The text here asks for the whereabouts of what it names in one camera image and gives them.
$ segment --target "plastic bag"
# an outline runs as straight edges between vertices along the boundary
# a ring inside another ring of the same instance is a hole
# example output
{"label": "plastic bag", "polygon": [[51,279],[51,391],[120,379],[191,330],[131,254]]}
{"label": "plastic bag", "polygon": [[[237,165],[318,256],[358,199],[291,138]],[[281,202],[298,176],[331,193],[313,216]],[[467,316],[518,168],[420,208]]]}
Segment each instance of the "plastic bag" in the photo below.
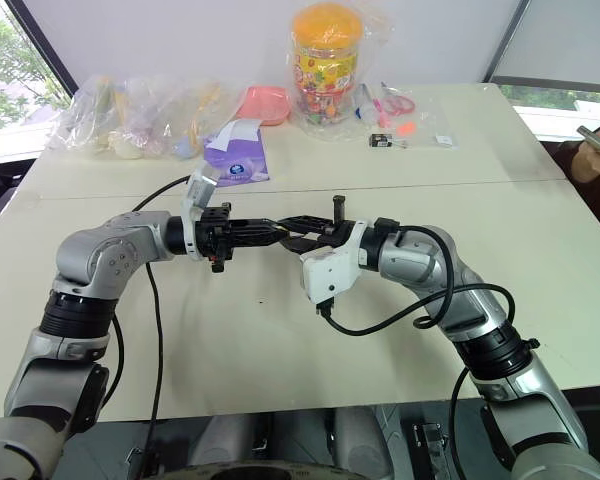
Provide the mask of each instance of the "plastic bag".
{"label": "plastic bag", "polygon": [[202,151],[242,104],[245,89],[220,82],[166,76],[114,82],[92,77],[76,92],[57,123],[52,145],[72,150],[112,149],[122,158]]}
{"label": "plastic bag", "polygon": [[362,0],[320,2],[296,14],[293,51],[292,120],[305,132],[326,140],[359,137],[352,122],[353,92],[392,26]]}
{"label": "plastic bag", "polygon": [[375,128],[374,131],[391,133],[394,138],[405,140],[408,147],[458,146],[444,109],[430,93],[388,85],[371,89],[373,93],[379,93],[377,98],[388,121],[384,129]]}

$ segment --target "orange jar lid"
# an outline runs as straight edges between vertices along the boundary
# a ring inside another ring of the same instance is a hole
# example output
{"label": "orange jar lid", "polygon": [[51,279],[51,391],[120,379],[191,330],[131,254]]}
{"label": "orange jar lid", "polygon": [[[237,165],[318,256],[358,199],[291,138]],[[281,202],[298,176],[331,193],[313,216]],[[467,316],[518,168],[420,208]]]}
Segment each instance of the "orange jar lid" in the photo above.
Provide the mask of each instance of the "orange jar lid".
{"label": "orange jar lid", "polygon": [[317,3],[294,17],[293,34],[303,47],[347,48],[362,36],[362,22],[353,10],[343,5]]}

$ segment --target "black cable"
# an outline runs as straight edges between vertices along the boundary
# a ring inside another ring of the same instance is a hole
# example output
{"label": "black cable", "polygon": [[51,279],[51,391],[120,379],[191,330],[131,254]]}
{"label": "black cable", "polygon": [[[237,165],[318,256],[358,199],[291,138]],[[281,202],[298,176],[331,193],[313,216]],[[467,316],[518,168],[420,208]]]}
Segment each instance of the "black cable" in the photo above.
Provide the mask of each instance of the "black cable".
{"label": "black cable", "polygon": [[[189,175],[180,177],[173,182],[168,183],[162,188],[159,188],[147,198],[145,198],[142,202],[140,202],[136,207],[132,210],[132,212],[137,212],[144,208],[149,202],[154,200],[159,195],[163,194],[170,188],[175,187],[176,185],[180,185],[181,183],[186,183],[189,180]],[[147,462],[147,456],[149,453],[149,445],[151,444],[151,440],[153,438],[153,432],[156,426],[156,420],[158,417],[158,406],[160,405],[160,392],[162,390],[162,374],[164,371],[164,337],[162,334],[162,319],[160,317],[160,294],[158,292],[158,286],[156,285],[156,280],[153,277],[153,271],[151,270],[151,264],[145,264],[145,268],[147,270],[147,276],[149,277],[149,283],[151,284],[151,290],[153,291],[153,303],[155,307],[155,315],[156,315],[156,329],[158,331],[158,377],[156,379],[156,388],[153,394],[153,406],[151,408],[151,419],[149,420],[149,428],[147,430],[147,437],[145,439],[144,449],[142,450],[142,456],[140,457],[140,466],[138,468],[137,478],[142,478],[142,474],[144,472],[145,463]]]}
{"label": "black cable", "polygon": [[[189,180],[189,175],[186,175],[184,177],[180,177],[180,178],[174,180],[173,182],[168,183],[167,185],[161,187],[160,189],[156,190],[151,195],[149,195],[147,198],[142,200],[142,202],[140,202],[138,205],[136,205],[136,207],[132,210],[132,212],[137,212],[138,210],[141,210],[149,202],[154,200],[159,195],[163,194],[170,188],[175,187],[176,185],[180,185],[181,183],[186,183],[188,180]],[[116,340],[118,341],[118,367],[116,368],[116,374],[115,374],[115,377],[113,378],[113,382],[111,383],[109,390],[107,391],[106,395],[104,396],[104,399],[102,400],[103,407],[107,403],[109,403],[109,400],[111,400],[111,397],[115,393],[116,388],[118,388],[118,384],[120,383],[120,378],[122,377],[122,371],[124,369],[124,337],[122,335],[122,328],[120,327],[120,322],[118,321],[118,317],[115,314],[113,316],[112,323],[113,323],[113,329],[115,330],[115,334],[116,334]]]}
{"label": "black cable", "polygon": [[184,177],[180,177],[176,180],[174,180],[171,183],[167,183],[164,187],[156,190],[155,192],[153,192],[151,195],[149,195],[147,198],[145,198],[143,201],[141,201],[138,205],[136,205],[136,207],[131,210],[132,212],[137,212],[138,210],[142,210],[144,207],[147,206],[147,204],[151,201],[153,201],[156,197],[158,197],[159,195],[162,195],[164,192],[166,192],[167,190],[175,187],[176,185],[180,185],[181,183],[186,183],[189,181],[189,175],[186,175]]}
{"label": "black cable", "polygon": [[453,460],[453,466],[456,468],[456,473],[460,480],[467,480],[467,476],[464,474],[464,469],[460,464],[460,457],[458,456],[458,446],[456,445],[456,406],[458,404],[458,394],[460,393],[460,387],[464,379],[467,378],[469,369],[467,367],[462,369],[456,384],[453,386],[453,392],[451,393],[451,402],[449,403],[449,449],[451,450],[451,460]]}
{"label": "black cable", "polygon": [[449,310],[449,307],[451,306],[451,300],[453,299],[453,286],[455,285],[455,278],[451,252],[449,251],[447,243],[440,237],[440,235],[438,235],[430,228],[421,227],[419,225],[406,225],[400,227],[399,230],[404,233],[424,233],[428,237],[433,238],[433,240],[438,244],[438,248],[440,248],[440,251],[442,252],[442,257],[444,258],[444,268],[446,270],[446,285],[442,305],[440,306],[440,309],[438,310],[438,313],[436,313],[435,317],[431,318],[429,315],[425,315],[423,317],[418,317],[413,321],[413,326],[421,330],[435,327],[438,323],[442,321],[442,319],[446,315],[447,311]]}
{"label": "black cable", "polygon": [[120,328],[120,322],[118,321],[118,316],[114,313],[113,319],[111,320],[113,323],[113,329],[116,332],[116,340],[118,341],[118,367],[116,368],[116,376],[113,378],[113,382],[107,391],[107,394],[104,396],[104,400],[102,401],[102,406],[104,407],[118,388],[118,383],[120,383],[120,378],[122,377],[122,370],[124,369],[124,339],[122,338],[122,328]]}
{"label": "black cable", "polygon": [[[469,283],[467,285],[458,285],[457,287],[453,287],[451,289],[451,295],[453,295],[454,293],[466,292],[468,290],[492,290],[494,292],[498,292],[498,293],[501,293],[502,295],[504,295],[504,297],[506,298],[507,303],[509,305],[509,311],[507,313],[507,320],[509,322],[513,322],[513,317],[515,316],[515,313],[516,313],[516,304],[515,304],[515,300],[513,299],[513,295],[511,295],[511,293],[506,288],[501,287],[500,285],[494,285],[492,283]],[[447,294],[448,294],[448,289],[436,292],[432,295],[429,295],[428,297],[423,298],[422,300],[420,300],[412,305],[409,305],[404,310],[399,311],[398,313],[387,318],[383,322],[380,322],[377,325],[374,325],[373,327],[365,328],[362,330],[350,330],[348,328],[343,327],[339,323],[337,323],[335,320],[333,320],[333,318],[331,318],[330,308],[320,309],[320,315],[327,321],[327,323],[329,325],[331,325],[333,328],[335,328],[340,333],[344,333],[345,335],[349,335],[351,337],[362,337],[362,336],[370,335],[372,333],[378,332],[380,330],[383,330],[383,329],[389,327],[390,325],[394,324],[401,318],[409,315],[410,313],[415,312],[417,309],[424,307],[428,303],[431,303],[435,300],[438,300],[438,299],[446,296]]]}
{"label": "black cable", "polygon": [[149,429],[147,430],[147,438],[145,440],[144,449],[142,450],[142,456],[140,457],[140,467],[138,469],[138,479],[142,478],[144,472],[144,465],[147,461],[147,455],[149,452],[149,445],[153,437],[153,431],[156,426],[156,419],[158,417],[158,405],[160,404],[160,391],[162,390],[162,372],[164,370],[164,339],[162,336],[162,319],[160,318],[160,296],[158,294],[158,286],[156,285],[155,278],[153,278],[153,272],[151,271],[151,264],[145,265],[147,269],[147,276],[149,277],[149,283],[151,283],[151,289],[153,290],[153,301],[155,305],[156,314],[156,328],[158,330],[158,378],[156,379],[156,389],[153,395],[153,407],[151,408],[151,419],[149,420]]}

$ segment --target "white table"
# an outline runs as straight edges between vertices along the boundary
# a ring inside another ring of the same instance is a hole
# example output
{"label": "white table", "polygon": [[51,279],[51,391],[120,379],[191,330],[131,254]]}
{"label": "white table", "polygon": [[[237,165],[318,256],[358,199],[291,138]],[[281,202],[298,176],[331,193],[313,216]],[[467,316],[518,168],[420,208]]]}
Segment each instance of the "white table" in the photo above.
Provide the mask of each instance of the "white table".
{"label": "white table", "polygon": [[[495,85],[410,87],[436,98],[457,149],[370,148],[366,138],[324,142],[284,124],[263,128],[271,180],[232,187],[231,193],[457,185],[564,178]],[[188,175],[193,161],[123,160],[45,151],[20,189],[40,198],[144,196]]]}
{"label": "white table", "polygon": [[[600,225],[566,181],[220,192],[213,202],[232,201],[234,218],[329,216],[335,193],[347,195],[348,218],[386,216],[447,229],[469,265],[514,294],[517,327],[541,341],[538,352],[558,385],[600,384]],[[0,216],[0,415],[28,333],[42,317],[58,244],[138,200],[40,200],[23,191]],[[177,212],[178,200],[162,197],[153,207]],[[304,296],[297,258],[279,245],[236,250],[223,274],[186,258],[156,264],[154,271],[165,331],[161,418],[445,399],[461,369],[439,331],[416,330],[408,319],[365,338],[332,330]],[[337,298],[334,317],[360,328],[413,300],[406,289],[367,272]],[[149,284],[138,272],[118,307],[125,374],[102,420],[149,416],[156,375],[152,312]],[[115,340],[104,362],[115,369]],[[466,383],[462,395],[475,396]]]}

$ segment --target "robotic arm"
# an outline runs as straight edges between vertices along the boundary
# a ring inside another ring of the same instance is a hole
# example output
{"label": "robotic arm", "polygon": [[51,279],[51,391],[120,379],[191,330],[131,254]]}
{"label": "robotic arm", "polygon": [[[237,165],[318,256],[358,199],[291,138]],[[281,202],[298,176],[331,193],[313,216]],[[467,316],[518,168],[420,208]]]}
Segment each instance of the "robotic arm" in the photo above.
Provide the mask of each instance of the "robotic arm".
{"label": "robotic arm", "polygon": [[[448,265],[431,237],[404,232],[387,219],[373,226],[347,221],[344,197],[334,198],[334,221],[230,220],[229,204],[207,207],[214,186],[213,172],[203,171],[189,182],[182,217],[131,212],[62,243],[42,322],[31,333],[0,418],[0,480],[51,478],[66,440],[96,422],[108,379],[97,360],[128,279],[147,262],[187,254],[208,258],[220,272],[235,247],[280,242],[301,254],[303,286],[315,304],[351,288],[363,269],[421,298],[445,287]],[[480,282],[451,237],[435,231],[452,253],[456,285]],[[309,233],[317,239],[304,236]],[[441,302],[428,306],[432,316]],[[485,423],[499,456],[509,465],[515,461],[513,478],[600,479],[575,413],[491,292],[455,294],[439,327],[488,403]]]}
{"label": "robotic arm", "polygon": [[[302,253],[303,284],[319,310],[330,309],[334,293],[350,288],[362,269],[379,272],[420,299],[446,287],[447,268],[453,268],[456,287],[482,283],[460,260],[453,239],[444,230],[429,227],[446,244],[451,265],[446,264],[440,245],[430,235],[401,229],[398,222],[385,218],[373,227],[341,220],[343,200],[334,202],[333,224],[311,219],[312,231],[323,233],[314,245],[300,245],[294,239],[281,242]],[[307,223],[307,218],[281,223],[293,228],[294,223]],[[337,237],[343,230],[351,232],[347,241],[333,248],[331,245],[339,243],[334,234]],[[431,317],[441,304],[442,299],[426,306]],[[588,454],[582,424],[532,351],[539,345],[537,340],[521,339],[491,291],[455,293],[438,326],[487,402],[483,422],[494,452],[512,470],[513,479],[600,479],[600,464]]]}

